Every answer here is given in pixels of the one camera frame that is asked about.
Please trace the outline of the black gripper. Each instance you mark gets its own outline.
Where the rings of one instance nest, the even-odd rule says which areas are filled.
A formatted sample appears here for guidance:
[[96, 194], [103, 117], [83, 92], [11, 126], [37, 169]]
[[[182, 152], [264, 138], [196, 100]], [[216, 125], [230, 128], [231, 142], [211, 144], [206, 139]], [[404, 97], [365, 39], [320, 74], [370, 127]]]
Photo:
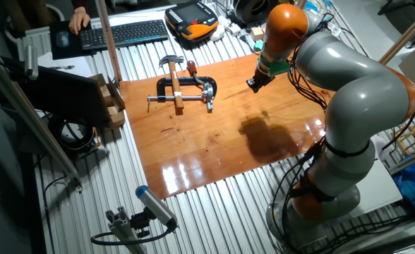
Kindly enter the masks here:
[[248, 79], [246, 83], [250, 88], [254, 88], [254, 92], [258, 92], [262, 88], [262, 85], [267, 85], [274, 79], [275, 77], [273, 75], [269, 76], [268, 74], [262, 72], [259, 68], [257, 68], [255, 70], [254, 77]]

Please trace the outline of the person's bare hand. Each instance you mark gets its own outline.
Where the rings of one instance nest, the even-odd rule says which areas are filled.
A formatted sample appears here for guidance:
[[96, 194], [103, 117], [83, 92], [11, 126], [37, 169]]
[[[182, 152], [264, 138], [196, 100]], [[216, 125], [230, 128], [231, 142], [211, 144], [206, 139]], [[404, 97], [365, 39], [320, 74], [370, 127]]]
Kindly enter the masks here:
[[78, 35], [82, 28], [88, 26], [89, 22], [90, 16], [87, 14], [85, 7], [81, 6], [74, 10], [68, 27], [74, 35]]

